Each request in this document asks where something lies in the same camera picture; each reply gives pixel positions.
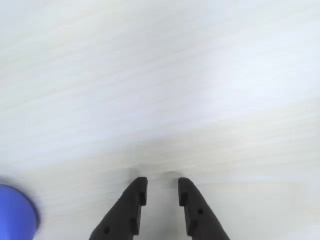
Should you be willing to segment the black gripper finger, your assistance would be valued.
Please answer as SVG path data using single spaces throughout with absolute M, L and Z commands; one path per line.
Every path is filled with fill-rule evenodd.
M 178 179 L 179 205 L 184 208 L 186 232 L 193 240 L 228 240 L 220 221 L 200 190 L 186 177 Z
M 132 240 L 140 233 L 142 207 L 147 205 L 148 179 L 136 178 L 90 235 L 91 240 Z

